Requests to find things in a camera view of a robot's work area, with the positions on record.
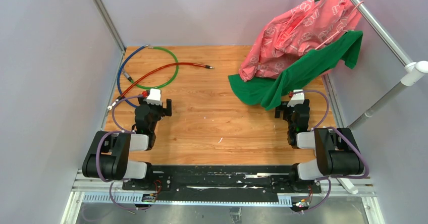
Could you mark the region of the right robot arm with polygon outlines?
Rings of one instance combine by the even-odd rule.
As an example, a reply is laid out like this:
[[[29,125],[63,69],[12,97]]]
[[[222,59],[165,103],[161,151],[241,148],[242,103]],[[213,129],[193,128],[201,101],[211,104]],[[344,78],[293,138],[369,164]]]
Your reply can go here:
[[[322,178],[362,177],[365,165],[357,143],[348,128],[309,129],[309,101],[289,106],[283,101],[275,108],[275,118],[282,117],[288,123],[288,143],[295,149],[313,150],[315,159],[295,163],[287,176],[272,179],[272,185],[286,184],[294,192]]]

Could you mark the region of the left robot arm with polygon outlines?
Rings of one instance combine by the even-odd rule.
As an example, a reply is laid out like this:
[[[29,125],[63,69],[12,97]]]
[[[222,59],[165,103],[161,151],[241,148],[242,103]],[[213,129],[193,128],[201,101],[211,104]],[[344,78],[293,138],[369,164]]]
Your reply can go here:
[[[98,131],[95,133],[82,164],[82,174],[104,182],[126,180],[126,189],[167,190],[169,179],[155,174],[152,164],[132,161],[132,151],[150,151],[156,141],[155,128],[163,117],[172,115],[172,100],[166,106],[148,103],[143,98],[135,109],[135,124],[131,131]]]

